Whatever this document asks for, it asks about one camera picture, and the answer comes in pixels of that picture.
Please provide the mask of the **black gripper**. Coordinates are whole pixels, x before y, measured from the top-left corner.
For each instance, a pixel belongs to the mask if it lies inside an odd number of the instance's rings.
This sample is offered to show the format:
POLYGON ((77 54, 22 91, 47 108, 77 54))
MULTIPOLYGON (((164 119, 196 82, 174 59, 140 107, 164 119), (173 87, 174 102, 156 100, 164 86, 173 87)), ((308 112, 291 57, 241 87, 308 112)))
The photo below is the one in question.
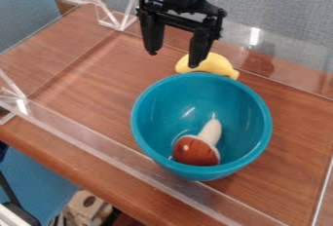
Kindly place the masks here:
POLYGON ((208 58, 215 40, 220 39, 227 11, 209 0, 140 0, 137 16, 145 48, 152 56, 164 46, 166 25, 194 31, 189 67, 198 67, 208 58))

